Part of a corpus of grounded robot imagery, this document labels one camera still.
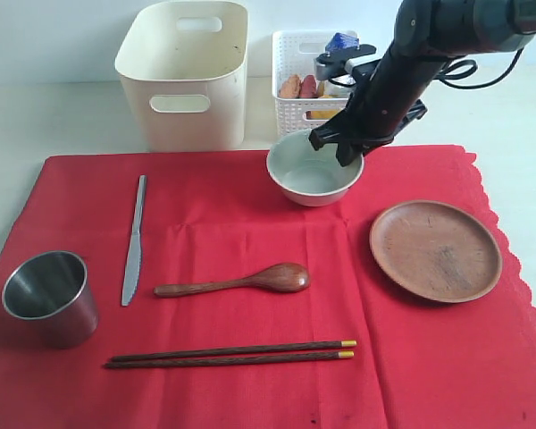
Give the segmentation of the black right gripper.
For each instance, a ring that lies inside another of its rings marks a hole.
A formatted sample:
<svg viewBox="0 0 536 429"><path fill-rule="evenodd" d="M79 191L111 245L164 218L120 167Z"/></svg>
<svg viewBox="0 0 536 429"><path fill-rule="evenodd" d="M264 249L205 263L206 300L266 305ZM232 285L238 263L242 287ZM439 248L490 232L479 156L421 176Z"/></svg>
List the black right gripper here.
<svg viewBox="0 0 536 429"><path fill-rule="evenodd" d="M362 160L365 150L389 144L413 104L447 63L444 56L405 55L392 44L379 61L361 96L352 97L346 114L313 128L308 140L315 151L337 145L341 167Z"/></svg>

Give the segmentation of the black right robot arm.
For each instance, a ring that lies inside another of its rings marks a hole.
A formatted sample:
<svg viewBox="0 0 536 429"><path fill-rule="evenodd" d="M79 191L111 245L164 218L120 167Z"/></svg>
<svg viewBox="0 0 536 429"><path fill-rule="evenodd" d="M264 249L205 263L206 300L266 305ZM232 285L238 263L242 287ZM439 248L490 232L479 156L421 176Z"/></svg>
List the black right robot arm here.
<svg viewBox="0 0 536 429"><path fill-rule="evenodd" d="M427 108L420 97L435 80L448 85L450 70L468 55L512 52L519 56L536 35L536 1L404 1L394 37L379 60L362 44L326 51L315 61L319 80L350 75L346 106L314 128L316 150L332 144L341 166L391 143Z"/></svg>

